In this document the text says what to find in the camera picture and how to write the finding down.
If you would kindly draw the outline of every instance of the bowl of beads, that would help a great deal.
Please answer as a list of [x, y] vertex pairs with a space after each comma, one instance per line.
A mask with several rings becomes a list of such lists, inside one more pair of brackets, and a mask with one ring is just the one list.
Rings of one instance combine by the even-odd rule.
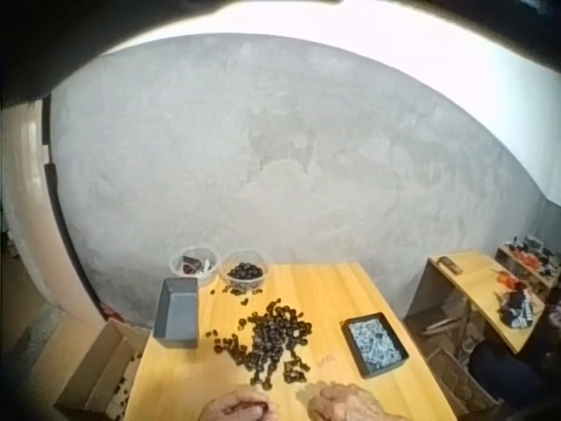
[[246, 292], [261, 286], [271, 263], [254, 250], [238, 250], [230, 254], [220, 266], [220, 277], [232, 290]]
[[196, 278], [199, 287], [204, 287], [216, 278], [220, 257], [209, 247], [183, 247], [172, 253], [168, 265], [177, 277]]

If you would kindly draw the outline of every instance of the wooden table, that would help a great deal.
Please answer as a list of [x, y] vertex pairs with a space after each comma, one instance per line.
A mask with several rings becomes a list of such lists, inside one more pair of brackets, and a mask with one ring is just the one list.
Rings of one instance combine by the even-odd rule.
[[[448, 256], [464, 272], [461, 275], [455, 275], [442, 264], [437, 264], [438, 259], [442, 256]], [[500, 321], [497, 296], [508, 292], [507, 287], [497, 282], [498, 272], [506, 270], [503, 266], [477, 250], [433, 256], [429, 258], [429, 262], [477, 308], [514, 353], [520, 352], [534, 330], [537, 320], [528, 329], [511, 329]], [[535, 317], [538, 319], [543, 312], [543, 302], [536, 296], [532, 296], [532, 303]]]
[[[308, 419], [306, 404], [321, 382], [356, 383], [371, 390], [385, 410], [411, 420], [456, 419], [437, 381], [400, 320], [358, 263], [339, 265], [275, 265], [263, 286], [264, 293], [244, 296], [222, 292], [214, 282], [201, 289], [199, 301], [200, 339], [196, 350], [166, 349], [154, 338], [146, 345], [131, 390], [125, 420], [196, 420], [210, 399], [248, 384], [250, 374], [236, 367], [231, 358], [213, 352], [214, 338], [205, 332], [217, 329], [220, 337], [236, 333], [240, 343], [250, 344], [251, 329], [237, 331], [238, 320], [280, 297], [282, 302], [302, 310], [313, 324], [309, 345], [298, 354], [311, 366], [309, 382], [287, 385], [282, 369], [273, 375], [268, 392], [280, 406], [280, 420]], [[382, 311], [409, 353], [409, 359], [395, 370], [363, 380], [341, 332], [347, 318]]]

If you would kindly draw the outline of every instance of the tray of light blue beads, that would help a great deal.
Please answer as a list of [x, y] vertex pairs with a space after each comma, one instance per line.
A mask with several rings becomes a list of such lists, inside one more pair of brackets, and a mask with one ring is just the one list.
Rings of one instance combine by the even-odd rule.
[[345, 320], [343, 334], [363, 378], [393, 370], [409, 358], [383, 313]]

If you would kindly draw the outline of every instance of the orange object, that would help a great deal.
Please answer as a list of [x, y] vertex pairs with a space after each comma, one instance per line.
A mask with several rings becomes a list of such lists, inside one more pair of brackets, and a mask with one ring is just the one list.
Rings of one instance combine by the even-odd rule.
[[499, 272], [499, 276], [497, 276], [497, 282], [502, 283], [508, 289], [515, 289], [515, 286], [519, 281], [509, 272], [501, 270]]

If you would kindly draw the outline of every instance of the plastic container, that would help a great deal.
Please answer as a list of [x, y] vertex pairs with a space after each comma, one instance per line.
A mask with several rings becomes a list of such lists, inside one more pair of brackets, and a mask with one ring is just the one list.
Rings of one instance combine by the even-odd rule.
[[[198, 259], [204, 265], [206, 260], [210, 263], [209, 271], [200, 274], [185, 274], [183, 272], [182, 257], [188, 256]], [[209, 285], [217, 276], [220, 267], [220, 256], [216, 251], [205, 246], [183, 247], [172, 253], [168, 261], [169, 269], [180, 278], [196, 278], [199, 288]]]
[[164, 280], [153, 336], [164, 346], [196, 348], [199, 336], [199, 298], [196, 278]]
[[[263, 270], [263, 275], [255, 279], [237, 279], [228, 275], [239, 263], [252, 263]], [[268, 258], [255, 250], [238, 250], [230, 254], [220, 266], [220, 277], [234, 289], [248, 290], [259, 288], [271, 269], [271, 262]]]

